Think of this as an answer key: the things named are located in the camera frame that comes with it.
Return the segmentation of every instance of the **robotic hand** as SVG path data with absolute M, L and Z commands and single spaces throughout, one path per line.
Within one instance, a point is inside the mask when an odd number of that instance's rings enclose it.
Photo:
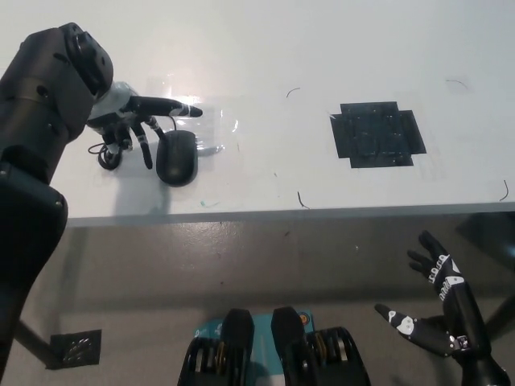
M 113 82 L 109 91 L 93 106 L 86 123 L 104 141 L 90 147 L 89 153 L 98 154 L 98 163 L 104 169 L 116 169 L 122 161 L 122 151 L 132 150 L 132 129 L 142 148 L 145 165 L 152 169 L 152 156 L 142 123 L 150 126 L 160 140 L 166 140 L 155 116 L 170 117 L 175 125 L 173 117 L 200 117 L 202 110 L 172 99 L 139 96 L 126 82 Z M 101 149 L 93 152 L 98 146 Z
M 443 357 L 452 356 L 463 369 L 463 386 L 510 385 L 506 372 L 491 356 L 492 347 L 469 284 L 445 248 L 427 231 L 418 238 L 431 258 L 408 251 L 410 267 L 433 285 L 443 302 L 443 315 L 411 318 L 382 304 L 376 311 L 404 339 Z

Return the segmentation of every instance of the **robot finger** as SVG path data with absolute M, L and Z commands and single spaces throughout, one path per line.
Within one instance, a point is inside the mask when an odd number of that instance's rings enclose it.
M 129 126 L 120 125 L 115 129 L 114 136 L 117 144 L 123 151 L 132 150 L 132 138 L 130 137 Z
M 153 96 L 132 96 L 127 108 L 139 116 L 200 117 L 202 110 L 182 102 Z
M 150 147 L 148 146 L 148 141 L 146 140 L 145 130 L 143 126 L 139 122 L 135 122 L 130 127 L 134 132 L 134 135 L 138 139 L 139 145 L 142 148 L 143 153 L 143 161 L 145 161 L 145 166 L 147 169 L 152 169 L 152 154 L 150 154 Z
M 435 261 L 439 258 L 440 255 L 448 255 L 445 248 L 428 231 L 423 231 L 418 237 L 418 241 L 422 247 L 429 251 L 431 257 Z
M 421 272 L 425 277 L 428 277 L 431 272 L 431 269 L 435 266 L 435 263 L 427 257 L 415 251 L 408 251 L 408 256 L 414 261 L 416 261 L 416 263 L 411 262 L 410 267 L 416 271 Z
M 159 139 L 165 139 L 163 129 L 161 129 L 161 126 L 159 125 L 158 120 L 155 119 L 155 117 L 146 117 L 144 122 L 145 124 L 149 125 L 151 129 L 154 130 L 154 132 L 158 135 Z
M 439 331 L 423 320 L 411 318 L 382 304 L 377 304 L 375 309 L 392 327 L 398 330 L 401 337 L 424 350 L 447 357 L 458 349 L 450 335 Z

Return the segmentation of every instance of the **white logo on hand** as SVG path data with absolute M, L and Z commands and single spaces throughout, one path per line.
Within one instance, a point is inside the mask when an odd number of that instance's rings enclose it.
M 401 325 L 397 327 L 399 332 L 404 335 L 411 335 L 413 334 L 413 330 L 415 328 L 415 325 L 413 324 L 413 319 L 409 316 L 406 316 L 402 322 Z

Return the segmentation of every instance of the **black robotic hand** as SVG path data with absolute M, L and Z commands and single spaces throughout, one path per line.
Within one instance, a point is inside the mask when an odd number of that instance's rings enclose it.
M 492 348 L 483 317 L 451 255 L 427 231 L 418 240 L 431 257 L 410 250 L 410 267 L 433 285 L 443 302 L 443 315 L 411 318 L 382 304 L 375 306 L 376 311 L 403 338 L 436 355 L 455 358 L 463 368 L 462 384 L 510 384 L 490 355 Z

